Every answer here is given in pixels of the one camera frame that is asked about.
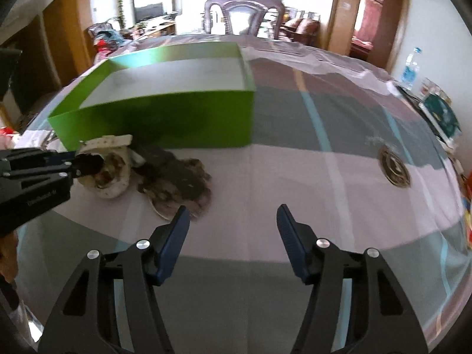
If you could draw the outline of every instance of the tv screen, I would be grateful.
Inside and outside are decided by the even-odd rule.
[[[135,22],[149,20],[164,15],[162,2],[156,0],[133,0],[135,6]]]

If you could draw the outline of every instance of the striped tablecloth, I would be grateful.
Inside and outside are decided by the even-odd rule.
[[[451,163],[386,72],[246,36],[162,37],[119,53],[192,41],[238,42],[257,91],[252,145],[173,150],[179,158],[199,158],[213,177],[211,208],[192,222],[172,278],[156,290],[176,352],[290,352],[310,288],[293,275],[277,231],[282,203],[342,249],[380,249],[435,346],[472,292],[463,208]],[[48,113],[75,84],[35,119],[22,145],[49,129]],[[407,167],[410,188],[384,176],[378,161],[384,145]],[[133,187],[102,200],[75,184],[69,202],[21,230],[22,297],[44,322],[90,249],[122,250],[164,223]],[[345,339],[348,282],[343,294],[334,348]],[[123,307],[118,313],[122,325]],[[129,347],[126,329],[121,333]]]

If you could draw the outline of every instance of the pillow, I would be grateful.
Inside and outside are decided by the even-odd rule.
[[[303,20],[303,18],[292,19],[292,20],[287,21],[284,24],[284,26],[286,26],[288,28],[292,28],[292,29],[297,29],[302,20]]]
[[[319,21],[303,19],[295,33],[313,35],[319,29]]]

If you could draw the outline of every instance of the green box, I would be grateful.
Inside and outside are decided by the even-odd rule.
[[[124,134],[164,148],[241,147],[251,142],[254,90],[234,42],[156,47],[99,64],[48,120],[68,150]]]

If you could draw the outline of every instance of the hand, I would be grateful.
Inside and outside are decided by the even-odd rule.
[[[8,283],[12,283],[18,275],[17,246],[16,231],[0,238],[0,274]]]

